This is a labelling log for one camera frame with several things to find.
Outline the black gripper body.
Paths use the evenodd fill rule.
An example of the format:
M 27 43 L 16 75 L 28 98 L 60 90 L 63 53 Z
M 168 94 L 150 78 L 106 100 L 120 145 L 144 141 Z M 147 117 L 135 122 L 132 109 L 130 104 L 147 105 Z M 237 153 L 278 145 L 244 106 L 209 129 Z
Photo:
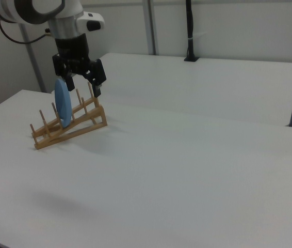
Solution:
M 84 75 L 89 58 L 86 34 L 70 39 L 55 38 L 58 54 L 69 61 L 72 73 Z

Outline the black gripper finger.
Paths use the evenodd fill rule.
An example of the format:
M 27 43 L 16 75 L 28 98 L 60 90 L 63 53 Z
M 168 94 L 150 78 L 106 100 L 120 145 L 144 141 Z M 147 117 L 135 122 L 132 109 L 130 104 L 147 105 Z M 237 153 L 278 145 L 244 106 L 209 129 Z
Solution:
M 75 85 L 72 79 L 72 70 L 69 65 L 69 61 L 63 57 L 61 57 L 59 54 L 55 54 L 52 57 L 55 74 L 59 77 L 61 77 L 68 88 L 68 91 L 72 91 L 75 89 Z
M 87 62 L 83 77 L 91 83 L 94 96 L 99 97 L 101 95 L 100 87 L 107 79 L 102 61 L 96 59 Z

